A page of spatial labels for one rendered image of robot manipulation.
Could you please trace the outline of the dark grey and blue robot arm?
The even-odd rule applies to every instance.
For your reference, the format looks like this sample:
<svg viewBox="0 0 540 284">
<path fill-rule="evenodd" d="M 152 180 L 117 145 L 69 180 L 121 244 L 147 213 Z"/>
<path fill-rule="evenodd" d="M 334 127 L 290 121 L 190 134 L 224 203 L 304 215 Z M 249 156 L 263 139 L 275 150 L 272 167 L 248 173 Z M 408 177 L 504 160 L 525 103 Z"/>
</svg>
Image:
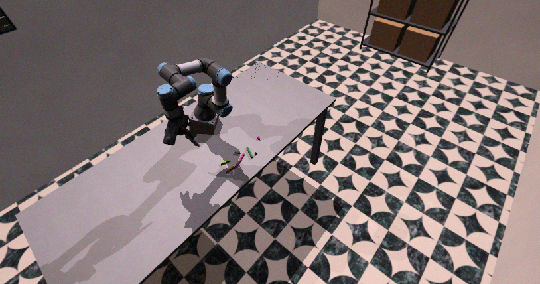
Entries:
<svg viewBox="0 0 540 284">
<path fill-rule="evenodd" d="M 226 86 L 231 82 L 232 74 L 216 61 L 203 58 L 179 65 L 162 63 L 157 68 L 160 77 L 170 84 L 163 84 L 157 88 L 157 95 L 167 117 L 178 117 L 181 110 L 177 100 L 197 88 L 194 78 L 187 75 L 201 72 L 212 78 L 213 85 L 202 84 L 199 86 L 198 104 L 194 109 L 195 117 L 201 121 L 210 121 L 215 118 L 216 114 L 220 117 L 226 117 L 230 114 L 233 106 L 229 104 Z M 175 144 L 179 125 L 179 119 L 168 120 L 163 139 L 164 144 Z"/>
</svg>

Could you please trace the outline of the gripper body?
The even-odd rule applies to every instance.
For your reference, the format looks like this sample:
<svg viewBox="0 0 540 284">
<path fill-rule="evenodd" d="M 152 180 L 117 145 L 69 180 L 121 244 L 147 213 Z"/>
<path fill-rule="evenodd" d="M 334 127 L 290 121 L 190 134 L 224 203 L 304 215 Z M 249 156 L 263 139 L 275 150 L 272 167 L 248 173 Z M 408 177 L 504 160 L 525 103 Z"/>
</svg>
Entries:
<svg viewBox="0 0 540 284">
<path fill-rule="evenodd" d="M 180 107 L 181 113 L 180 113 L 180 115 L 178 117 L 169 118 L 169 117 L 166 116 L 166 114 L 165 114 L 165 117 L 170 121 L 175 121 L 175 120 L 179 119 L 180 120 L 180 125 L 179 125 L 179 128 L 178 128 L 177 135 L 184 135 L 184 131 L 183 131 L 184 128 L 186 129 L 187 126 L 190 126 L 190 118 L 189 118 L 188 115 L 184 114 L 184 110 L 183 110 L 182 106 L 179 106 L 179 107 Z M 181 117 L 181 115 L 182 115 L 182 117 Z M 189 122 L 188 122 L 188 119 L 189 119 Z"/>
</svg>

